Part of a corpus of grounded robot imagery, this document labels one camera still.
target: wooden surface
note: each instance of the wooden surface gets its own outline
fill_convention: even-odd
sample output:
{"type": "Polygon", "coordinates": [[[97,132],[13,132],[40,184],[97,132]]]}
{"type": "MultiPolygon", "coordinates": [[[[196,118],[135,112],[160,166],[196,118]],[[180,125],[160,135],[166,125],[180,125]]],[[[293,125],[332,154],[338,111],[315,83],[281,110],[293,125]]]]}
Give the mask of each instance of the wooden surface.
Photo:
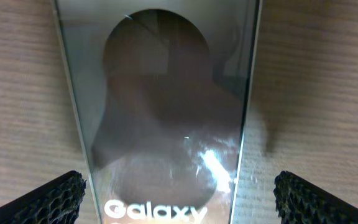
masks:
{"type": "MultiPolygon", "coordinates": [[[[235,221],[279,223],[290,170],[358,207],[358,0],[266,0],[235,221]]],[[[0,206],[86,175],[51,6],[0,0],[0,206]]],[[[96,223],[87,191],[77,223],[96,223]]]]}

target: transparent box lid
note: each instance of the transparent box lid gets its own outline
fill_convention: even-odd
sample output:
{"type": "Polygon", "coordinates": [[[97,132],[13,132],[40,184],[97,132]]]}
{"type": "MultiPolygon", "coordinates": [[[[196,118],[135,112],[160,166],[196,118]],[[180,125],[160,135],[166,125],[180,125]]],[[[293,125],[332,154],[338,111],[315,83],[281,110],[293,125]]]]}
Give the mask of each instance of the transparent box lid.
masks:
{"type": "Polygon", "coordinates": [[[228,223],[258,1],[56,0],[101,223],[228,223]]]}

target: wood grain surface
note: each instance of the wood grain surface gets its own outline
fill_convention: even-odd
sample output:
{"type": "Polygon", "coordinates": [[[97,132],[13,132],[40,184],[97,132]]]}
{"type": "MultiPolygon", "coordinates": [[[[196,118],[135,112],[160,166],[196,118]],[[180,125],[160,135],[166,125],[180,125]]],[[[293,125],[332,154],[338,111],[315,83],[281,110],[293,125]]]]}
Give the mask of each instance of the wood grain surface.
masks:
{"type": "MultiPolygon", "coordinates": [[[[358,0],[265,0],[236,223],[279,223],[290,170],[358,207],[358,0]]],[[[86,175],[47,0],[0,0],[0,206],[86,175]]],[[[77,223],[96,223],[86,192],[77,223]]]]}

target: wooden table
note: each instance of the wooden table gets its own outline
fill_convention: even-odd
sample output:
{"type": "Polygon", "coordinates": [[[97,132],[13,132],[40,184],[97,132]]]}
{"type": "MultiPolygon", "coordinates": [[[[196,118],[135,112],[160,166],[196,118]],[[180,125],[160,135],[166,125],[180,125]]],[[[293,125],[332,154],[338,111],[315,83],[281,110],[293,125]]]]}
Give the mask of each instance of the wooden table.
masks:
{"type": "MultiPolygon", "coordinates": [[[[0,206],[69,170],[86,174],[47,0],[0,0],[0,206]]],[[[290,170],[358,207],[358,0],[266,0],[236,203],[279,223],[290,170]]],[[[89,188],[77,223],[96,223],[89,188]]]]}

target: black mesh material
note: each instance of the black mesh material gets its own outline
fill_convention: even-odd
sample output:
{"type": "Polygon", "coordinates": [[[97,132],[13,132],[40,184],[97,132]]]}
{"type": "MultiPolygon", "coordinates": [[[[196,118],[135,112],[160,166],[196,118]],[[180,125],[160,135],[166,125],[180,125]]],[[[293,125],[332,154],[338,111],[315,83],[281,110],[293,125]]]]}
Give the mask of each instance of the black mesh material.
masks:
{"type": "Polygon", "coordinates": [[[358,223],[358,208],[288,171],[275,179],[282,223],[358,223]]]}
{"type": "Polygon", "coordinates": [[[71,224],[78,218],[86,182],[70,171],[0,208],[0,224],[71,224]]]}

